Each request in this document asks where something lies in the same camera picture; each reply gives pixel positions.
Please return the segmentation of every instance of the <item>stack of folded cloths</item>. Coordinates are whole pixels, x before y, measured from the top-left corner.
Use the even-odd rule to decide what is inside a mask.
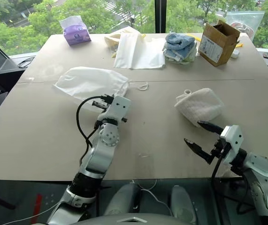
[[[197,43],[194,37],[170,33],[165,40],[164,55],[166,59],[180,64],[188,64],[194,61],[197,53]]]

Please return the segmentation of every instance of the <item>label on box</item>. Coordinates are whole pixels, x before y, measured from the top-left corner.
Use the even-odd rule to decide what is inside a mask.
[[[222,48],[217,44],[203,35],[201,43],[199,45],[199,51],[205,54],[213,62],[217,63],[221,54]]]

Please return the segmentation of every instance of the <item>white plastic bag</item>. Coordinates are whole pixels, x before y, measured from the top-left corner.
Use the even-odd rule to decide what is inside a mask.
[[[114,63],[115,68],[161,68],[165,65],[164,38],[146,41],[137,33],[122,33]]]
[[[62,75],[54,86],[74,97],[75,103],[79,105],[92,96],[104,94],[124,96],[129,86],[129,80],[113,70],[74,67]],[[100,109],[92,106],[92,102],[93,100],[88,101],[83,108],[99,112]]]
[[[264,16],[264,11],[228,12],[227,24],[246,33],[253,40]]]
[[[110,48],[112,58],[116,57],[120,36],[122,33],[137,33],[140,34],[138,30],[135,30],[134,28],[128,26],[125,28],[122,28],[120,30],[114,31],[113,33],[110,33],[108,35],[105,35],[105,42]]]

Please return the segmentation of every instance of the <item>plastic bag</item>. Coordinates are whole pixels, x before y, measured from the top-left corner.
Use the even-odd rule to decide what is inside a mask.
[[[110,48],[112,58],[116,57],[116,52],[118,49],[119,41],[120,41],[120,36],[122,33],[138,33],[140,32],[138,30],[135,30],[134,28],[128,26],[125,28],[122,28],[120,30],[114,31],[113,33],[110,33],[108,35],[105,35],[105,42]]]
[[[122,33],[114,67],[161,68],[165,65],[164,43],[164,38],[152,38],[151,41],[147,41],[141,34]]]
[[[264,11],[228,12],[227,24],[246,33],[253,40],[264,16]]]
[[[129,87],[129,80],[113,70],[74,67],[62,75],[54,86],[74,97],[75,103],[79,105],[92,96],[104,94],[124,96]],[[100,109],[92,106],[92,102],[93,100],[88,101],[83,108],[99,112]]]
[[[88,29],[80,15],[70,16],[59,22],[63,28],[64,37],[69,45],[91,41]]]

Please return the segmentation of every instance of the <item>white bag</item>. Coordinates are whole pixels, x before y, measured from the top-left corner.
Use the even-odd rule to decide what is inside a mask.
[[[115,68],[161,68],[165,65],[164,38],[146,41],[138,33],[122,33],[114,63]]]
[[[135,30],[134,28],[128,26],[125,28],[122,28],[120,30],[114,31],[113,33],[110,33],[108,35],[105,35],[105,42],[109,46],[112,58],[116,57],[120,36],[122,33],[137,33],[140,34],[138,30]]]
[[[79,105],[92,96],[105,94],[124,96],[129,86],[129,80],[113,70],[74,67],[62,75],[54,86],[73,96],[75,103]],[[99,112],[100,109],[92,106],[92,102],[93,100],[88,101],[83,108]]]

